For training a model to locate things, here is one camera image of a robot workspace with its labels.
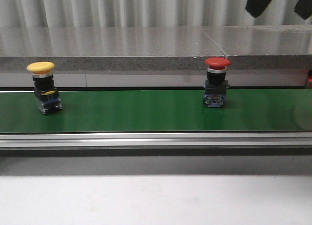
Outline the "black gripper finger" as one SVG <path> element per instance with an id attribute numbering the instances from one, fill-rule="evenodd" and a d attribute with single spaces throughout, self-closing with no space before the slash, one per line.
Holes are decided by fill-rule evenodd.
<path id="1" fill-rule="evenodd" d="M 294 12 L 302 19 L 307 20 L 312 16 L 312 0 L 298 0 Z"/>
<path id="2" fill-rule="evenodd" d="M 259 17 L 272 0 L 247 0 L 245 10 L 254 18 Z"/>

